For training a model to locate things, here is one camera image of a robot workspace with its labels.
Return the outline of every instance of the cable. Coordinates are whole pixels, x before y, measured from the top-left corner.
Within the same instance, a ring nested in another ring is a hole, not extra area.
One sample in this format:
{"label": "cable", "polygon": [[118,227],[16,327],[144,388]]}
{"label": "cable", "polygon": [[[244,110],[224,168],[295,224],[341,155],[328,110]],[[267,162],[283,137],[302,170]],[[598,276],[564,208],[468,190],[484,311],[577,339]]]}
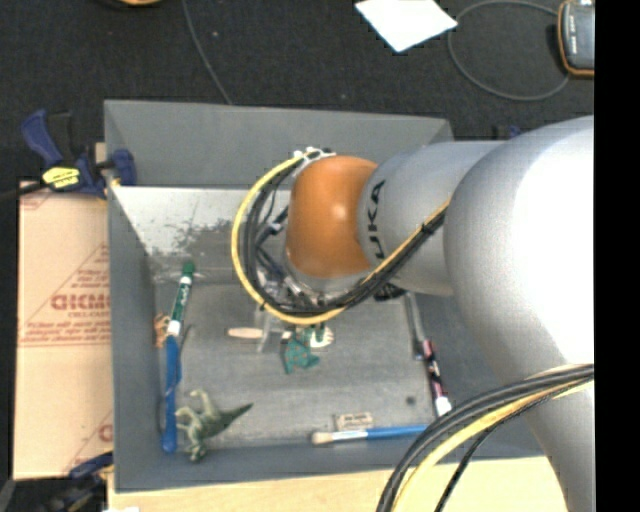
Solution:
{"label": "cable", "polygon": [[[297,325],[314,325],[326,322],[342,313],[345,309],[360,304],[384,287],[420,245],[442,225],[444,213],[450,201],[447,200],[440,205],[396,250],[353,290],[323,304],[306,304],[302,308],[284,307],[260,286],[255,268],[255,262],[258,259],[255,247],[257,236],[256,225],[259,223],[258,219],[260,219],[260,212],[263,205],[271,194],[275,193],[284,179],[294,171],[299,172],[301,170],[299,169],[301,163],[306,161],[306,163],[309,164],[311,161],[314,161],[315,158],[324,157],[323,155],[328,156],[320,150],[309,148],[306,153],[282,162],[265,173],[262,178],[253,185],[242,201],[231,230],[231,259],[242,286],[262,308],[285,322]],[[249,210],[249,213],[244,232],[243,266],[239,255],[239,233],[242,220],[247,210]]]}
{"label": "cable", "polygon": [[[485,7],[487,5],[517,5],[517,6],[522,6],[522,7],[529,7],[532,9],[537,9],[539,11],[545,12],[547,14],[551,14],[554,17],[557,17],[558,13],[556,11],[554,11],[553,9],[550,9],[548,7],[544,7],[542,5],[538,5],[538,4],[534,4],[531,2],[527,2],[525,0],[485,0],[484,2],[480,2],[474,5],[470,5],[469,7],[466,7],[465,9],[463,9],[460,14],[458,14],[456,16],[456,21],[458,23],[460,23],[462,21],[462,18],[468,14],[471,11],[474,11],[476,9],[479,9],[481,7]],[[476,85],[477,87],[479,87],[480,89],[493,94],[494,96],[498,96],[500,98],[505,98],[508,100],[513,100],[513,101],[525,101],[525,102],[534,102],[534,101],[542,101],[545,100],[547,98],[550,98],[551,96],[554,96],[555,94],[559,93],[562,89],[564,89],[564,87],[569,83],[569,74],[565,74],[562,82],[560,82],[560,84],[558,84],[558,86],[554,87],[552,90],[542,93],[542,94],[538,94],[538,95],[532,95],[532,96],[519,96],[519,95],[515,95],[515,94],[509,94],[509,93],[505,93],[502,91],[499,91],[497,89],[494,89],[493,87],[486,85],[485,83],[481,82],[480,80],[478,80],[477,78],[475,78],[474,76],[471,75],[471,73],[469,73],[464,66],[462,65],[462,63],[460,62],[460,60],[458,59],[458,57],[456,56],[455,52],[453,51],[453,32],[449,32],[447,35],[447,47],[449,48],[449,55],[451,56],[451,60],[453,61],[453,63],[455,64],[455,66],[458,68],[458,71],[460,71],[460,73],[462,73],[470,82],[472,82],[474,85]]]}
{"label": "cable", "polygon": [[570,386],[588,382],[593,379],[593,375],[593,364],[554,371],[548,375],[532,377],[489,391],[464,402],[441,416],[418,436],[400,460],[387,481],[376,510],[388,512],[392,509],[409,467],[425,450],[435,445],[442,437],[446,439],[431,450],[411,479],[420,478],[416,476],[420,474],[420,468],[422,471],[426,470],[427,467],[435,464],[460,443],[517,411],[519,407],[526,406],[545,394],[564,391]]}
{"label": "cable", "polygon": [[207,56],[204,53],[202,46],[200,45],[200,40],[198,39],[198,36],[196,34],[196,30],[193,26],[193,19],[191,18],[191,13],[189,12],[189,7],[187,6],[187,0],[182,0],[182,11],[184,12],[184,18],[187,22],[187,27],[189,29],[189,34],[191,35],[191,40],[193,41],[193,44],[195,45],[196,50],[198,51],[198,55],[200,55],[200,59],[202,60],[204,67],[207,69],[209,76],[211,77],[211,79],[213,80],[213,83],[218,88],[218,91],[220,92],[220,94],[222,94],[222,97],[227,102],[227,104],[233,105],[233,101],[231,101],[231,98],[227,94],[227,91],[222,85],[222,82],[218,78],[217,73],[214,71],[213,67],[211,66],[211,63],[209,62],[209,59],[207,59]]}

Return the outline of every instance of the toy dinosaur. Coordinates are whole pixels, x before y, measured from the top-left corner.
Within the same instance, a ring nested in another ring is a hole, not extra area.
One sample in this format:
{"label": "toy dinosaur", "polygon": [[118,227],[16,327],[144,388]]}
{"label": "toy dinosaur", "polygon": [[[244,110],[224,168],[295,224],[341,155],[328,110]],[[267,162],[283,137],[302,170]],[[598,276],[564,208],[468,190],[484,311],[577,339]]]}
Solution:
{"label": "toy dinosaur", "polygon": [[199,396],[202,401],[202,412],[196,412],[189,406],[176,411],[178,418],[187,417],[187,423],[178,423],[178,428],[184,430],[191,441],[186,452],[192,462],[199,462],[207,453],[207,439],[225,430],[231,423],[247,412],[253,404],[247,404],[230,411],[221,411],[209,400],[209,395],[202,389],[192,391],[191,396]]}

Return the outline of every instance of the blue paintbrush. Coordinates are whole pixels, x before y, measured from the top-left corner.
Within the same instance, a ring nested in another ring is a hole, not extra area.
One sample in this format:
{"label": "blue paintbrush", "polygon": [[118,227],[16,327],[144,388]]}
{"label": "blue paintbrush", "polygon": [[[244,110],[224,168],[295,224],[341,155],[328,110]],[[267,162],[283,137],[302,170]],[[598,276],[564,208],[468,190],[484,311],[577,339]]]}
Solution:
{"label": "blue paintbrush", "polygon": [[402,425],[397,427],[373,427],[362,430],[338,430],[336,432],[315,432],[311,436],[314,445],[352,441],[356,439],[389,439],[410,436],[424,432],[426,424]]}

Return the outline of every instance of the black cable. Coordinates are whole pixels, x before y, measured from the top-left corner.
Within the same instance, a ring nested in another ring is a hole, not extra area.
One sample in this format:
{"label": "black cable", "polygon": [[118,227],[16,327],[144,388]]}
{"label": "black cable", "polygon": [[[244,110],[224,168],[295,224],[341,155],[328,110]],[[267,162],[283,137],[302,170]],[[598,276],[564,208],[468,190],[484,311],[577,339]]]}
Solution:
{"label": "black cable", "polygon": [[[476,9],[479,9],[481,7],[485,7],[487,5],[517,5],[517,6],[529,7],[529,8],[532,8],[532,9],[537,9],[539,11],[545,12],[547,14],[551,14],[553,16],[557,16],[558,15],[558,13],[556,11],[554,11],[553,9],[549,9],[548,7],[544,7],[542,5],[534,4],[532,2],[527,2],[525,0],[485,0],[484,2],[473,4],[473,5],[470,5],[469,7],[465,8],[465,9],[463,9],[460,12],[460,14],[458,14],[456,16],[456,21],[458,23],[460,23],[462,21],[462,18],[466,14],[468,14],[469,12],[475,11]],[[453,51],[453,32],[452,31],[450,31],[447,34],[447,47],[449,49],[449,55],[451,56],[451,60],[453,61],[455,66],[458,68],[458,71],[460,71],[460,73],[462,73],[470,82],[472,82],[474,85],[476,85],[480,89],[482,89],[485,92],[488,92],[490,94],[493,94],[494,96],[498,96],[500,98],[513,100],[513,101],[525,101],[525,102],[541,101],[541,100],[545,100],[545,99],[550,98],[551,96],[554,96],[555,94],[559,93],[569,83],[569,74],[567,73],[564,76],[562,82],[560,82],[560,84],[558,86],[556,86],[553,89],[551,89],[550,91],[542,93],[542,94],[531,95],[531,96],[519,96],[519,95],[516,95],[516,94],[505,93],[505,92],[499,91],[497,89],[494,89],[493,87],[490,87],[490,86],[486,85],[485,83],[481,82],[480,80],[475,78],[473,75],[471,75],[471,73],[469,73],[464,68],[464,66],[462,65],[462,63],[460,62],[458,57],[456,56],[455,52]]]}
{"label": "black cable", "polygon": [[216,85],[220,94],[222,94],[222,97],[227,102],[227,104],[233,105],[233,101],[231,101],[231,98],[227,94],[227,91],[222,85],[222,82],[220,82],[220,79],[218,78],[217,73],[214,71],[213,67],[211,66],[211,63],[209,62],[209,59],[207,59],[207,56],[204,53],[202,46],[200,45],[200,40],[198,39],[198,36],[196,34],[196,30],[193,26],[193,19],[191,18],[191,13],[189,12],[189,7],[187,6],[187,0],[182,0],[182,11],[184,12],[184,18],[187,22],[187,28],[189,29],[191,40],[193,41],[193,44],[195,45],[196,50],[198,51],[198,55],[200,55],[200,59],[202,60],[204,67],[207,69],[209,76],[213,80],[213,83]]}
{"label": "black cable", "polygon": [[[446,209],[425,225],[421,232],[414,237],[414,239],[411,240],[384,269],[370,276],[369,279],[361,281],[352,290],[349,290],[341,296],[333,298],[330,301],[324,301],[322,305],[311,305],[309,303],[305,305],[283,304],[275,300],[274,297],[267,293],[260,284],[260,279],[257,273],[258,256],[256,247],[259,247],[264,242],[266,237],[269,236],[269,233],[263,229],[263,231],[258,235],[259,228],[257,225],[259,224],[263,226],[264,224],[264,221],[261,223],[259,219],[261,211],[268,198],[272,197],[272,194],[275,194],[278,187],[297,167],[297,164],[292,164],[288,168],[283,169],[280,174],[264,185],[249,209],[244,229],[243,261],[247,279],[262,297],[265,304],[270,305],[281,313],[294,314],[301,317],[313,316],[326,313],[336,308],[351,308],[361,304],[382,290],[384,286],[387,285],[388,282],[397,274],[400,268],[402,268],[402,266],[420,248],[420,246],[426,242],[426,240],[433,235],[444,222]],[[280,213],[278,219],[283,221],[284,218],[286,218],[286,214],[287,211],[285,209]]]}
{"label": "black cable", "polygon": [[[557,394],[563,393],[564,391],[565,390],[558,391]],[[449,480],[449,482],[447,483],[447,486],[445,487],[444,491],[442,492],[442,496],[440,497],[440,500],[438,501],[438,504],[436,505],[436,508],[433,509],[433,512],[442,512],[444,510],[444,507],[445,507],[447,501],[449,500],[449,498],[451,497],[451,494],[453,493],[453,491],[455,489],[455,486],[458,484],[458,482],[460,481],[460,478],[462,477],[462,474],[464,473],[464,471],[469,466],[469,463],[471,462],[471,458],[473,457],[475,452],[478,450],[478,448],[480,448],[480,446],[482,446],[482,444],[489,438],[489,436],[491,436],[491,434],[493,434],[496,430],[498,430],[499,427],[501,427],[502,425],[504,425],[506,422],[510,421],[511,419],[526,413],[530,409],[533,409],[534,407],[537,407],[538,405],[541,405],[543,402],[549,401],[551,399],[551,397],[552,397],[552,395],[544,396],[544,397],[536,400],[535,402],[532,402],[529,405],[523,407],[521,410],[516,411],[516,412],[510,414],[509,416],[506,416],[505,418],[503,418],[502,420],[497,422],[495,425],[492,425],[491,427],[483,430],[476,437],[476,439],[473,442],[473,444],[467,449],[465,454],[460,459],[460,462],[458,463],[458,467],[454,471],[453,475],[451,475],[451,479]]]}
{"label": "black cable", "polygon": [[380,496],[377,512],[388,512],[393,506],[400,484],[414,461],[430,445],[436,443],[442,436],[449,435],[453,427],[471,423],[481,414],[492,408],[507,405],[519,398],[547,390],[553,386],[568,384],[573,381],[586,382],[593,378],[594,365],[584,365],[578,368],[554,372],[541,377],[532,377],[525,381],[508,384],[500,388],[471,398],[455,409],[438,418],[413,442],[409,450],[397,464],[389,477]]}

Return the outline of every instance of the small teal object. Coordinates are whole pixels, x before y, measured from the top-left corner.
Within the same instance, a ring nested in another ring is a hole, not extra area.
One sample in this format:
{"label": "small teal object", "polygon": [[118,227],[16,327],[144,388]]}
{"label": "small teal object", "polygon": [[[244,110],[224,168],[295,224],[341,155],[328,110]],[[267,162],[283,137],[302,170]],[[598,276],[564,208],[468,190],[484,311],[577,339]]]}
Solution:
{"label": "small teal object", "polygon": [[284,371],[293,373],[296,366],[299,368],[311,368],[320,362],[320,358],[311,353],[311,349],[297,338],[291,339],[287,343],[284,351]]}

